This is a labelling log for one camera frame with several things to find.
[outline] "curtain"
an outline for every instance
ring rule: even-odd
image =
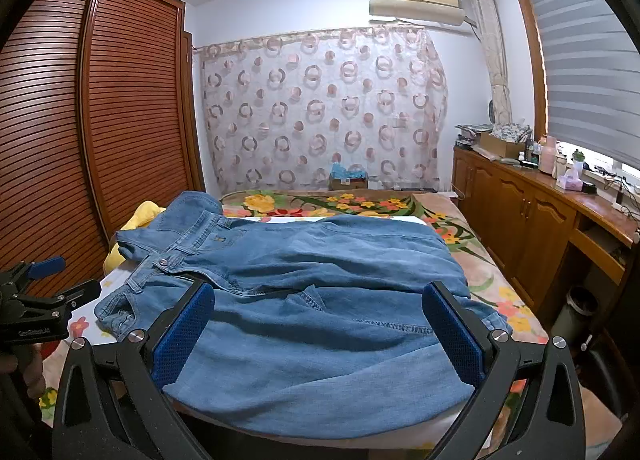
[[[507,63],[502,43],[502,30],[494,0],[471,0],[478,20],[479,38],[489,69],[491,95],[494,100],[495,122],[510,124],[511,100],[507,83]]]
[[[297,32],[199,49],[223,194],[324,189],[333,163],[385,188],[438,188],[447,81],[428,32]]]
[[[548,133],[640,169],[640,54],[605,0],[531,0]]]

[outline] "trash can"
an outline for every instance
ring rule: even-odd
[[[577,345],[597,311],[595,296],[584,287],[574,286],[566,294],[566,304],[551,329],[551,335],[562,336],[569,346]]]

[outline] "bed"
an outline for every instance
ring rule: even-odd
[[[504,279],[482,244],[470,230],[466,220],[456,206],[446,196],[435,193],[407,193],[399,191],[348,190],[342,192],[295,192],[295,191],[244,191],[226,195],[222,198],[224,214],[227,217],[252,218],[261,222],[295,222],[302,219],[320,219],[338,214],[359,216],[402,217],[416,223],[429,224],[444,239],[450,252],[461,265],[472,296],[496,308],[507,316],[513,328],[513,337],[519,341],[546,343],[548,337],[531,310],[515,293]],[[106,296],[124,283],[135,268],[136,263],[125,262],[108,274],[101,282],[102,295]],[[113,342],[114,338],[103,332],[95,321],[93,302],[74,312],[69,324],[70,336],[60,344],[55,352],[45,360],[47,393],[41,400],[41,408],[46,420],[52,420],[55,407],[56,388],[69,343],[78,336],[84,336],[92,344]],[[489,436],[485,446],[488,452],[500,441],[510,408],[524,386],[523,381],[514,383],[512,393],[507,400],[500,418]],[[604,407],[598,401],[598,411]],[[439,415],[437,418],[383,434],[351,440],[311,441],[268,437],[283,442],[302,445],[337,446],[342,448],[368,448],[372,450],[406,450],[398,452],[394,458],[424,458],[426,451],[441,438],[455,420],[462,406],[457,406]],[[188,408],[178,409],[193,414]],[[616,432],[617,420],[611,419],[607,412],[606,424],[610,425],[611,438]]]

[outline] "pink bottle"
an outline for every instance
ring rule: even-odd
[[[546,136],[546,145],[542,147],[540,152],[540,160],[538,162],[538,169],[543,173],[549,175],[554,172],[554,165],[556,162],[556,138],[554,136]]]

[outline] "zebra roller blind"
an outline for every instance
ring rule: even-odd
[[[605,0],[531,0],[548,134],[640,168],[640,54]]]

